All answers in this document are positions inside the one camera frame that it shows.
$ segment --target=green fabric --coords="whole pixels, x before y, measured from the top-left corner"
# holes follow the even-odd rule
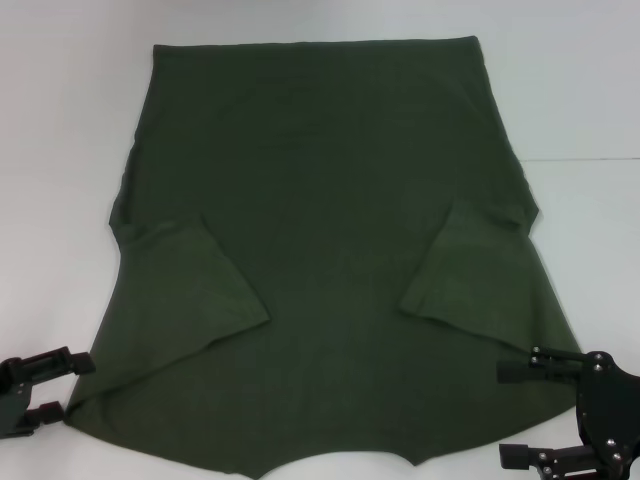
[[[475,37],[157,46],[68,423],[259,478],[547,420],[570,387],[495,380],[533,345],[578,350],[536,215]]]

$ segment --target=white table surface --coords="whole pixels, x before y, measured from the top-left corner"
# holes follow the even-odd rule
[[[0,357],[91,345],[115,282],[106,223],[154,43],[477,35],[574,331],[640,373],[639,20],[637,1],[0,0]],[[33,404],[66,402],[73,381],[37,387]],[[579,443],[571,413],[511,440]],[[55,425],[0,442],[0,478],[223,476]],[[537,477],[501,470],[493,445],[418,468],[384,453],[321,455],[267,478]]]

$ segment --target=dark green cloth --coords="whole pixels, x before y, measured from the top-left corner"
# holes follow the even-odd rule
[[[498,360],[577,350],[475,37],[154,49],[121,252],[68,423],[258,478],[414,464],[573,405]]]

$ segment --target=green shirt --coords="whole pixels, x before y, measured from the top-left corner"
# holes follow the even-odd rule
[[[154,49],[113,298],[68,423],[259,478],[414,464],[570,408],[498,360],[577,350],[475,37]]]

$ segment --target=garment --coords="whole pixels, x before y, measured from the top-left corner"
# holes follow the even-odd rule
[[[68,424],[259,478],[418,464],[574,404],[498,360],[578,350],[478,40],[154,48],[111,303]]]

